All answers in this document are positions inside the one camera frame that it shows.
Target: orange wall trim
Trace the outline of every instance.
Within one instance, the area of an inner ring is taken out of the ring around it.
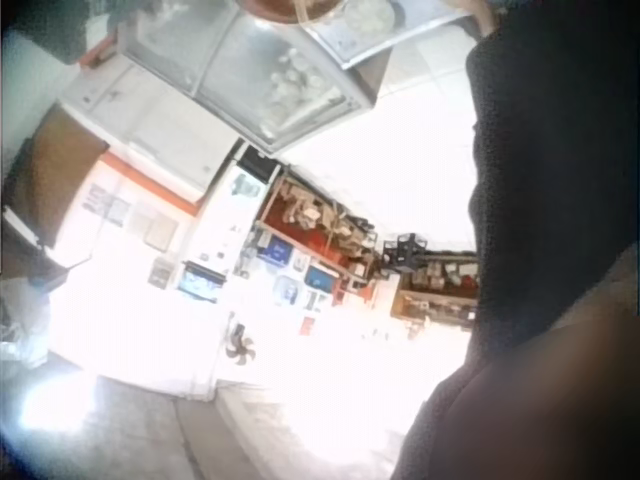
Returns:
[[[171,190],[166,187],[163,187],[155,180],[150,179],[146,175],[143,175],[138,170],[133,168],[127,162],[117,157],[111,152],[105,152],[100,157],[101,161],[109,165],[111,168],[116,170],[117,172],[124,175],[126,178],[131,180],[132,182],[140,185],[145,190],[153,193],[157,197],[160,197],[165,202],[170,203],[176,208],[179,208],[183,212],[195,217],[198,214],[198,210],[200,207],[198,205],[194,205],[193,203],[187,202],[184,198],[179,197]]]

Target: wall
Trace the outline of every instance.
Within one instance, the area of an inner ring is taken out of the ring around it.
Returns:
[[[2,180],[22,142],[31,136],[80,67],[65,65],[22,34],[2,39]]]
[[[92,184],[129,204],[122,222],[106,221],[83,207]],[[166,253],[145,243],[141,212],[178,222]],[[50,296],[50,349],[119,381],[209,398],[227,315],[220,306],[195,300],[171,284],[162,290],[147,281],[156,258],[176,259],[194,221],[98,161],[74,199],[54,251],[64,264],[88,256],[90,261],[74,268]]]

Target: merchandise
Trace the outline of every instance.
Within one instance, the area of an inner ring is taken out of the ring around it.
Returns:
[[[380,36],[393,30],[396,14],[388,0],[352,0],[345,8],[349,28],[362,36]]]

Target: person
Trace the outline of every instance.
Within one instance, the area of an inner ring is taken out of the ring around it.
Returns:
[[[499,24],[455,4],[485,35],[467,59],[478,312],[392,479],[640,478],[633,4],[531,1]]]

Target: white wall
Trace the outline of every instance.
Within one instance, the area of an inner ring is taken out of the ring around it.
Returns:
[[[61,90],[78,74],[15,31],[2,39],[2,179]]]

